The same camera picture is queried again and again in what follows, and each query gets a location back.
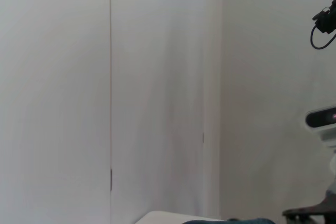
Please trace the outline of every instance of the white cabinet door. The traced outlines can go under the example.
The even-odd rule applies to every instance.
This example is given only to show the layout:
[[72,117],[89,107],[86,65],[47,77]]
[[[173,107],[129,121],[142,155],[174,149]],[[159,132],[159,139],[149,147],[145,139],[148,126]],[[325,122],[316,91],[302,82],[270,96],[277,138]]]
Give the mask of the white cabinet door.
[[0,0],[0,223],[109,223],[109,27],[109,0]]

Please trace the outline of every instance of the black cable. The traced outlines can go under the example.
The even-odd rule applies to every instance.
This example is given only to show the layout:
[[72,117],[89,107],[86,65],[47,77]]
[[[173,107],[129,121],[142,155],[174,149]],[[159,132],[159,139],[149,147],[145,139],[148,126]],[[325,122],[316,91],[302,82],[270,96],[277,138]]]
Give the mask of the black cable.
[[313,30],[311,31],[311,34],[310,34],[310,43],[311,43],[311,46],[317,50],[321,50],[321,49],[324,49],[326,48],[327,46],[329,46],[333,41],[334,39],[336,39],[336,34],[331,38],[331,40],[329,40],[329,42],[327,44],[325,44],[323,47],[317,47],[314,45],[314,42],[313,42],[313,34],[314,34],[314,31],[316,29],[316,26],[314,26]]

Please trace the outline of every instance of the dark teal fabric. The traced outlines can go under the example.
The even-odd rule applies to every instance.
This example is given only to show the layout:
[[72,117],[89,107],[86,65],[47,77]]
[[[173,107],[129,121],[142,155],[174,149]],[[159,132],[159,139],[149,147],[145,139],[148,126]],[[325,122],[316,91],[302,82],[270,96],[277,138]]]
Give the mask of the dark teal fabric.
[[255,220],[239,220],[239,221],[192,220],[186,222],[185,224],[275,224],[275,223],[267,219],[255,219]]

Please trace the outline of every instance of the door hinge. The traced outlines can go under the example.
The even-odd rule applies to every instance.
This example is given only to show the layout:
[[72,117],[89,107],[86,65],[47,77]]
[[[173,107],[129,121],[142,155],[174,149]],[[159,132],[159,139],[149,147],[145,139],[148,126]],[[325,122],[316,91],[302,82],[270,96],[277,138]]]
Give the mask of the door hinge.
[[112,191],[112,169],[111,169],[111,177],[110,177],[110,191]]

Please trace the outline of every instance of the white table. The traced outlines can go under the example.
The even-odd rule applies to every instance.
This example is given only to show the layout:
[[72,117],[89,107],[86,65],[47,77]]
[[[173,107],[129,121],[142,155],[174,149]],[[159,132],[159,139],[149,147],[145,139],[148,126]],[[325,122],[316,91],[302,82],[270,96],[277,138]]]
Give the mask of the white table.
[[136,224],[183,224],[190,220],[215,220],[215,219],[173,214],[171,212],[153,211],[146,214]]

